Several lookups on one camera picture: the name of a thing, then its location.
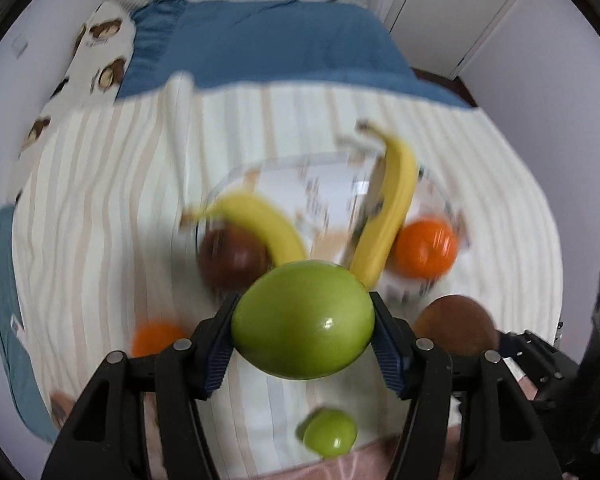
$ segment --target striped bedsheet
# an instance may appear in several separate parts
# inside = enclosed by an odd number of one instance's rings
[[[184,203],[201,203],[234,168],[342,150],[358,118],[409,141],[461,207],[470,249],[428,300],[473,296],[504,331],[552,341],[562,263],[542,190],[487,115],[403,94],[319,82],[199,91],[175,75],[160,91],[74,112],[50,138],[13,223],[13,263],[36,381],[77,398],[113,349],[128,351],[147,318],[188,330],[218,307],[196,272]],[[412,319],[419,306],[394,309]],[[200,403],[223,478],[315,462],[296,439],[316,407],[340,407],[357,446],[398,433],[406,404],[367,351],[316,381],[267,376],[234,353],[221,389]]]

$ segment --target white wall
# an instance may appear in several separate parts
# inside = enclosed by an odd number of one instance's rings
[[[32,122],[66,71],[83,21],[104,0],[34,0],[0,43],[0,205],[8,172]],[[29,46],[16,60],[21,35]],[[40,478],[49,445],[18,417],[0,360],[0,446],[25,479]]]
[[[600,269],[600,38],[570,0],[518,0],[461,78],[547,195],[564,261],[562,348],[580,359]]]

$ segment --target banana stem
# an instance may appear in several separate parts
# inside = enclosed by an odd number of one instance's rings
[[[193,208],[184,208],[180,215],[180,229],[195,224],[202,217],[200,211]]]
[[[356,130],[359,132],[372,132],[377,136],[384,136],[385,133],[378,128],[375,124],[373,124],[368,119],[358,119],[356,121]]]

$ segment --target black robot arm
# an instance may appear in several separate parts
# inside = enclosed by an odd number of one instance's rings
[[[461,401],[456,480],[559,480],[570,471],[600,478],[600,292],[580,365],[533,333],[501,334],[499,351],[449,355],[391,316],[371,293],[372,347],[386,386],[411,409],[387,480],[435,480],[446,441],[449,399]],[[233,351],[238,296],[157,356],[107,355],[76,402],[43,480],[149,479],[142,395],[155,392],[170,480],[218,480],[196,402],[222,383]],[[529,401],[503,361],[513,358],[538,388]]]

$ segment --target blue blanket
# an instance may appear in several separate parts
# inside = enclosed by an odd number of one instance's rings
[[[13,205],[0,209],[0,355],[20,418],[34,434],[51,442],[58,430],[51,424],[40,396],[29,354],[11,327],[12,317],[22,325],[11,256],[13,211]]]
[[[446,89],[419,81],[378,19],[358,6],[155,0],[133,19],[134,55],[118,98],[159,88],[182,70],[200,88],[333,81],[467,106]]]

